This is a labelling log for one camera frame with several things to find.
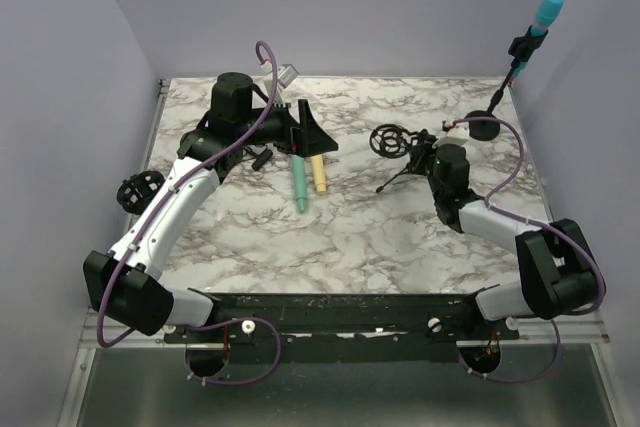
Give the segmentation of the cream yellow microphone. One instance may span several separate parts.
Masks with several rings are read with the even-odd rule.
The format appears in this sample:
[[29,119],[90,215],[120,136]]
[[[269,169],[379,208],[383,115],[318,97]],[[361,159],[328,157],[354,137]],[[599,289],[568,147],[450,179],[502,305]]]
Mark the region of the cream yellow microphone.
[[326,174],[324,169],[323,157],[315,155],[311,157],[311,166],[314,176],[314,185],[318,194],[327,192]]

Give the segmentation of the mint green microphone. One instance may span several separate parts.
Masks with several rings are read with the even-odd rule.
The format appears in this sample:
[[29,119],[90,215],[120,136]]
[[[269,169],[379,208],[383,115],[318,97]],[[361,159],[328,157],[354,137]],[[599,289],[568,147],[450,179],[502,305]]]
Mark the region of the mint green microphone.
[[308,209],[308,191],[304,159],[297,155],[291,156],[295,201],[299,213],[306,213]]

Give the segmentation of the black tripod shock mount stand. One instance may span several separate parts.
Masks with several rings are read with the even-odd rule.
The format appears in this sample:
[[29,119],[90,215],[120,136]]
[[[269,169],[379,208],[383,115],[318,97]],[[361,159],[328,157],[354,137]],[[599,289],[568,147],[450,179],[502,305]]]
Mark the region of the black tripod shock mount stand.
[[[430,140],[436,142],[436,137],[431,135],[426,129],[420,131],[409,131],[397,124],[382,124],[376,127],[370,134],[369,147],[378,156],[386,159],[398,159],[408,155],[411,142],[416,139],[418,134],[429,134]],[[406,165],[386,183],[376,189],[376,193],[380,194],[390,183],[398,177],[409,174]]]

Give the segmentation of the black round base mic stand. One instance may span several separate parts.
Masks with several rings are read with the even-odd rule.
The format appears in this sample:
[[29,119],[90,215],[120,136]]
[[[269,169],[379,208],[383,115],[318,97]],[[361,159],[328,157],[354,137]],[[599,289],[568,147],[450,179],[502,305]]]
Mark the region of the black round base mic stand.
[[500,123],[496,121],[494,110],[501,102],[506,87],[542,45],[547,31],[547,27],[534,24],[528,28],[523,36],[516,37],[512,41],[508,50],[508,54],[512,57],[510,69],[500,87],[491,97],[488,107],[484,110],[474,110],[465,117],[466,120],[469,120],[469,134],[472,139],[488,142],[499,135],[501,127]]

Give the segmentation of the black shock mount desk stand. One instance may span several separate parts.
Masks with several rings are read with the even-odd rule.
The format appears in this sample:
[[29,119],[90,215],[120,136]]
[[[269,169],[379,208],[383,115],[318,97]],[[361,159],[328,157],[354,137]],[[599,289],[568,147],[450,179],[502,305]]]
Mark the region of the black shock mount desk stand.
[[116,194],[117,203],[129,214],[141,215],[165,182],[163,174],[147,170],[122,182]]

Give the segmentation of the blue microphone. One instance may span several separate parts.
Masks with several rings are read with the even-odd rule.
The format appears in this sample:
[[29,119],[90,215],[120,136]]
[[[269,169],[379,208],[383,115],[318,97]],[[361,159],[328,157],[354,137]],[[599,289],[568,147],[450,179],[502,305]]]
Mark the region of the blue microphone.
[[513,78],[526,67],[533,53],[542,45],[563,5],[564,0],[543,0],[536,11],[533,24],[524,35],[512,41],[509,54],[513,57],[512,66],[515,68]]

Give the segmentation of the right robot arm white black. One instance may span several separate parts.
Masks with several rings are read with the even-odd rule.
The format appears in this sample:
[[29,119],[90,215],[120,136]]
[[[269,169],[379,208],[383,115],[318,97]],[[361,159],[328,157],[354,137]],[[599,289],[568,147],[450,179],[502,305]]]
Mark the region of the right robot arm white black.
[[507,317],[582,315],[597,306],[604,281],[576,222],[545,223],[502,211],[469,186],[466,149],[419,132],[409,150],[411,171],[428,179],[436,213],[452,230],[484,239],[517,257],[519,279],[475,294],[460,326],[480,339]]

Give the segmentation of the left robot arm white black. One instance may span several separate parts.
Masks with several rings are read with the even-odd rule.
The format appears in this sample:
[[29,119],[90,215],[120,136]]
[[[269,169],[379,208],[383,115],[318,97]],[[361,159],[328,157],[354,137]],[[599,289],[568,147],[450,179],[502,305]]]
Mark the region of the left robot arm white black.
[[284,104],[255,108],[254,81],[246,74],[219,75],[211,106],[183,136],[169,174],[133,227],[108,252],[92,251],[83,263],[90,304],[103,317],[145,335],[163,326],[187,326],[201,342],[222,327],[211,297],[172,291],[160,278],[175,243],[204,201],[243,157],[246,145],[271,144],[286,154],[312,157],[338,144],[315,121],[309,103],[293,117]]

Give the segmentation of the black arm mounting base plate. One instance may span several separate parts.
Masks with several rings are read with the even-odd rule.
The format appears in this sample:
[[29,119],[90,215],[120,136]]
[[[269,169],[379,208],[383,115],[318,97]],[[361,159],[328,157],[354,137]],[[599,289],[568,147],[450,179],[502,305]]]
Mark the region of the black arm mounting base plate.
[[240,294],[214,296],[210,330],[179,327],[182,344],[203,361],[233,363],[455,362],[458,346],[516,340],[502,320],[487,321],[471,294]]

